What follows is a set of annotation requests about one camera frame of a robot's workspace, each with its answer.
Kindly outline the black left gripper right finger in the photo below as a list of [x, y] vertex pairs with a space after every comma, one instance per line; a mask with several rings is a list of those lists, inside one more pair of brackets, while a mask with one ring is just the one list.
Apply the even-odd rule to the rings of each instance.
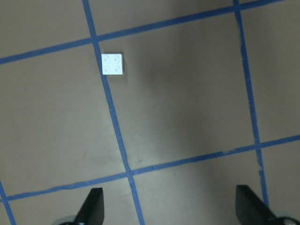
[[277, 219], [247, 185], [236, 186], [235, 213], [241, 225], [271, 225]]

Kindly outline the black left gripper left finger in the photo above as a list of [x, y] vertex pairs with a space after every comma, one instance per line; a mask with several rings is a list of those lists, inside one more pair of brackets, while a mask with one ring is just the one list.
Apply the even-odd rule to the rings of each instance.
[[92, 188], [73, 223], [75, 225], [102, 225], [104, 222], [103, 189]]

